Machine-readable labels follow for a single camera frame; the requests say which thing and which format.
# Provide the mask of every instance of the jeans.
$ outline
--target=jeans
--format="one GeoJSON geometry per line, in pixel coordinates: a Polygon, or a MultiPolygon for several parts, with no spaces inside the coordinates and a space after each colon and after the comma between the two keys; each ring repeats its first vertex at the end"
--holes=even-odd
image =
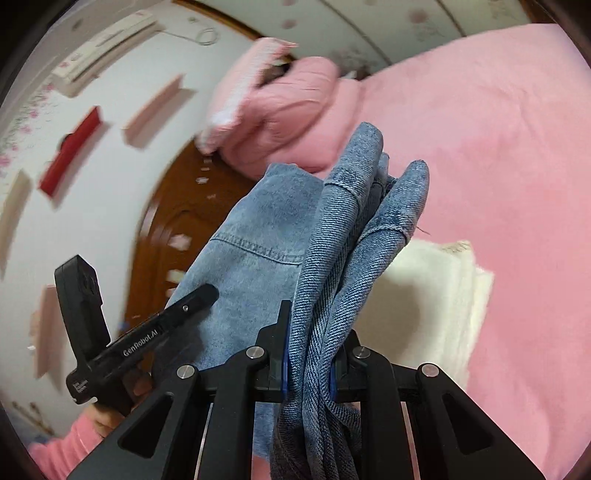
{"type": "Polygon", "coordinates": [[[335,404],[330,364],[374,281],[414,232],[428,169],[413,162],[387,176],[381,133],[361,124],[323,183],[289,165],[271,165],[199,254],[169,303],[208,282],[220,291],[210,312],[188,322],[157,351],[153,374],[192,363],[205,369],[253,345],[258,330],[292,299],[288,398],[258,404],[254,454],[277,479],[356,479],[359,413],[335,404]]]}

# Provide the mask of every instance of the triangular cutout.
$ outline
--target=triangular cutout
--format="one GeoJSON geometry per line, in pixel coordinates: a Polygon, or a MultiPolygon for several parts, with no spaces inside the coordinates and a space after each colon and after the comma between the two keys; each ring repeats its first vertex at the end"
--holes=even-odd
{"type": "Polygon", "coordinates": [[[464,455],[470,455],[492,445],[493,437],[450,393],[443,396],[443,404],[452,423],[457,445],[464,455]]]}
{"type": "Polygon", "coordinates": [[[158,440],[166,417],[173,405],[171,395],[164,395],[154,407],[144,415],[135,427],[128,431],[119,441],[121,448],[140,455],[144,458],[152,458],[158,445],[158,440]]]}

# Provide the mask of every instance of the person's hand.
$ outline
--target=person's hand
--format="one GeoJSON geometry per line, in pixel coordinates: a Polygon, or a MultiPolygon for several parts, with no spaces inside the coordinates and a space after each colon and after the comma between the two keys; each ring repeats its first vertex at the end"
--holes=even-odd
{"type": "MultiPolygon", "coordinates": [[[[134,375],[136,377],[136,379],[134,379],[135,382],[132,384],[132,392],[137,399],[134,408],[142,403],[152,391],[152,377],[147,373],[138,372],[139,371],[130,372],[132,376],[134,375]]],[[[86,407],[84,415],[90,419],[95,431],[103,438],[115,430],[124,419],[124,416],[121,413],[110,407],[101,405],[100,403],[93,403],[86,407]]]]}

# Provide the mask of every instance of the pink blanket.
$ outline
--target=pink blanket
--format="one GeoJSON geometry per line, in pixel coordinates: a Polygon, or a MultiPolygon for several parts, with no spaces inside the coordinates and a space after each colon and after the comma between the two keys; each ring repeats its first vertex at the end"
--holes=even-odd
{"type": "MultiPolygon", "coordinates": [[[[299,72],[298,101],[317,93],[314,72],[308,83],[299,72]]],[[[384,133],[391,174],[426,160],[420,227],[430,235],[419,236],[472,241],[496,275],[468,393],[548,480],[561,479],[591,440],[591,70],[560,27],[534,24],[457,40],[357,89],[337,89],[343,81],[322,113],[298,112],[306,129],[295,141],[259,143],[256,168],[229,162],[254,177],[274,160],[322,176],[361,121],[384,133]]],[[[250,142],[265,137],[268,114],[258,111],[250,142]]]]}

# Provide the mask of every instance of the metal screw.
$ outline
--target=metal screw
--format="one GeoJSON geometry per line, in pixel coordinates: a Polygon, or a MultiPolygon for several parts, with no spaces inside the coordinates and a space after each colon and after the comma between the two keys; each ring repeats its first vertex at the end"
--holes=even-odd
{"type": "Polygon", "coordinates": [[[371,350],[364,346],[356,346],[355,348],[353,348],[353,356],[355,358],[367,358],[369,357],[370,353],[371,350]]]}
{"type": "Polygon", "coordinates": [[[177,377],[191,378],[195,374],[195,367],[193,365],[183,365],[177,370],[177,377]]]}
{"type": "Polygon", "coordinates": [[[439,375],[439,369],[433,364],[424,364],[421,367],[421,372],[423,372],[425,377],[433,378],[439,375]]]}
{"type": "Polygon", "coordinates": [[[265,349],[261,346],[252,346],[246,351],[246,356],[248,358],[260,358],[265,355],[265,349]]]}

